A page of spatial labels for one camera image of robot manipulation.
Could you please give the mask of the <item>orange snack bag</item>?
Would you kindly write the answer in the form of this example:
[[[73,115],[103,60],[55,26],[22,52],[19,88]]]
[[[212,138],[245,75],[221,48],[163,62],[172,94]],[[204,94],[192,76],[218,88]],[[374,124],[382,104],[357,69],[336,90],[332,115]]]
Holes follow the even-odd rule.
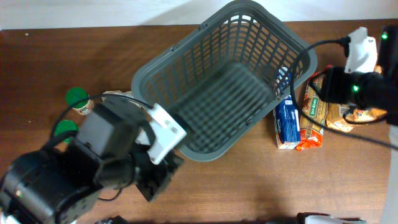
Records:
[[[329,103],[331,115],[326,117],[326,125],[332,129],[350,132],[356,126],[378,123],[386,119],[387,111],[377,108],[360,109],[356,105]]]

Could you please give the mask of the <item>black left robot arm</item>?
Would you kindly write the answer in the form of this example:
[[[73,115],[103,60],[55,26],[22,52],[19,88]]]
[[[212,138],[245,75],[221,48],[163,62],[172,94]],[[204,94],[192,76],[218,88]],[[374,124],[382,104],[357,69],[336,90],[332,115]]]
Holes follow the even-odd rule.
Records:
[[[1,185],[2,223],[75,223],[106,189],[135,185],[151,202],[168,186],[187,137],[161,106],[148,111],[126,100],[98,104],[77,131],[54,136],[18,157]]]

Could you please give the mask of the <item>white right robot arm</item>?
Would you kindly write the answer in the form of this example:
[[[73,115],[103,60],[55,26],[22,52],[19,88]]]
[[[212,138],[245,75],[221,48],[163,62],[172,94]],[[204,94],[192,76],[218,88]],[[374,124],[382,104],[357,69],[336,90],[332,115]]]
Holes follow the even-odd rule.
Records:
[[[337,41],[346,65],[330,67],[324,75],[319,97],[327,103],[355,105],[363,110],[387,112],[388,124],[397,125],[397,26],[385,26],[380,40],[360,27]]]

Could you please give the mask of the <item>grey plastic basket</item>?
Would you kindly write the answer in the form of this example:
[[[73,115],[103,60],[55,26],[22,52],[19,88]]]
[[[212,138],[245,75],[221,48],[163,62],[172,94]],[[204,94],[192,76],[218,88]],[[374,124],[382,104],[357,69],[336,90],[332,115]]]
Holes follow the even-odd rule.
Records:
[[[306,81],[317,55],[254,1],[232,1],[134,75],[132,94],[191,128],[187,158],[221,157]]]

